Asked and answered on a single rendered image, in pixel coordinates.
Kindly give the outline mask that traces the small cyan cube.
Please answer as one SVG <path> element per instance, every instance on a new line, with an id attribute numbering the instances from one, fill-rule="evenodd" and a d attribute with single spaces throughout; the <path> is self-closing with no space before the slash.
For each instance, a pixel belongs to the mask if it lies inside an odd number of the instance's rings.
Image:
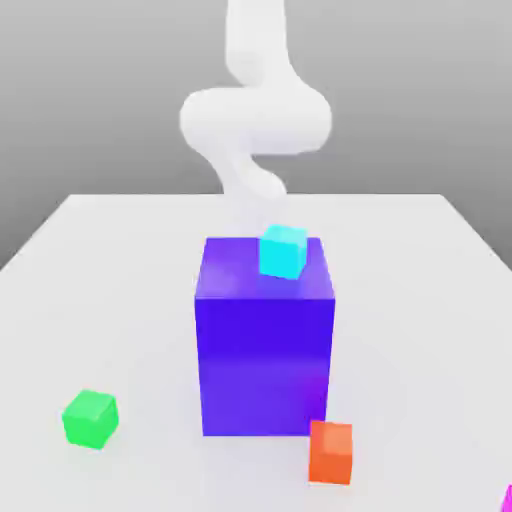
<path id="1" fill-rule="evenodd" d="M 308 238 L 302 228 L 271 225 L 259 238 L 259 272 L 297 280 L 306 265 Z"/>

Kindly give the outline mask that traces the small orange cube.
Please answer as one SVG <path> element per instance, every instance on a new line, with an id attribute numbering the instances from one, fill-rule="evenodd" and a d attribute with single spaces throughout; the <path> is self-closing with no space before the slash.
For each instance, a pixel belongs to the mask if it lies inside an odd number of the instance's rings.
<path id="1" fill-rule="evenodd" d="M 352 425 L 312 421 L 308 480 L 349 485 L 352 468 Z"/>

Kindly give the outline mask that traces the small green cube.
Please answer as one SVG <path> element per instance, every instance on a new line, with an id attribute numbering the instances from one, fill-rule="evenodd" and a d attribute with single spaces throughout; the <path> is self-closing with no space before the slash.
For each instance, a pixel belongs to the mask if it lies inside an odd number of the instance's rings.
<path id="1" fill-rule="evenodd" d="M 62 413 L 69 443 L 101 450 L 119 424 L 117 402 L 113 395 L 82 390 Z"/>

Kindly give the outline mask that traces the large purple box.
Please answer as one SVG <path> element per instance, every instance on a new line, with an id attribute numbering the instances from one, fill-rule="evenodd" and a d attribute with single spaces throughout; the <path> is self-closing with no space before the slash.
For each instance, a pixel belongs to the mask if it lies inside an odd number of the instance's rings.
<path id="1" fill-rule="evenodd" d="M 306 436 L 326 416 L 335 294 L 322 243 L 300 277 L 258 269 L 254 238 L 206 240 L 194 297 L 206 436 Z"/>

